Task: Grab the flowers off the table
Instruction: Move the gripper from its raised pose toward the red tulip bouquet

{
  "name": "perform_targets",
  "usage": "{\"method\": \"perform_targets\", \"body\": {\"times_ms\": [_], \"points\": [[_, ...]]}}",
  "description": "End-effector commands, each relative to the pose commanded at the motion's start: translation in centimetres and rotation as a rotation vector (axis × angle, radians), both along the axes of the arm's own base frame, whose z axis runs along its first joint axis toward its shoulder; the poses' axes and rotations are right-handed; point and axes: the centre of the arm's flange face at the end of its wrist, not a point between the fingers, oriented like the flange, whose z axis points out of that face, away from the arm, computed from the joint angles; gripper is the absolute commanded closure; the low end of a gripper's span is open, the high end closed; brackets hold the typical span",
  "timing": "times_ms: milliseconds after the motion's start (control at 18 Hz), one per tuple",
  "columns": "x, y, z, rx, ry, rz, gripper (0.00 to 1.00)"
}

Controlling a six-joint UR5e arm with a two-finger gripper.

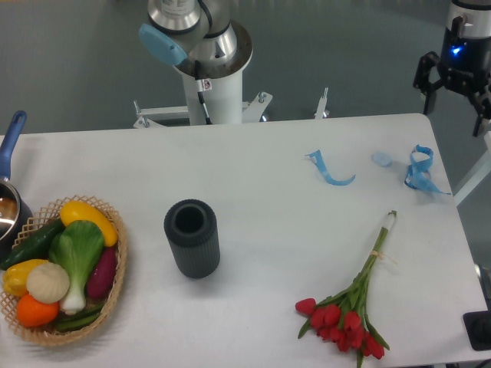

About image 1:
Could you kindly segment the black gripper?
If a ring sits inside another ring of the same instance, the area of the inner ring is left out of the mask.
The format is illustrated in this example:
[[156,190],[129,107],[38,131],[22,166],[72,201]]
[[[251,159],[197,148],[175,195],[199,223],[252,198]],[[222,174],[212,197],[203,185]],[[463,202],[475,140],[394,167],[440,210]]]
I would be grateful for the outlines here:
[[[438,79],[430,81],[437,68]],[[423,114],[433,111],[436,92],[445,87],[467,97],[476,111],[473,136],[486,132],[490,123],[490,17],[454,15],[447,24],[443,46],[423,55],[417,65],[413,87],[423,95]]]

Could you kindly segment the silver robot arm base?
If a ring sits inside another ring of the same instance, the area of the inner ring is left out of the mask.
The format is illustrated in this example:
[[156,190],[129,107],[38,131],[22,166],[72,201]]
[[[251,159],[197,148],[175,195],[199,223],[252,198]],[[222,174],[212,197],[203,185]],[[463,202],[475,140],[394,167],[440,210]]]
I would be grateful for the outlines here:
[[220,79],[245,69],[252,39],[231,19],[230,1],[149,1],[138,35],[158,61],[195,79]]

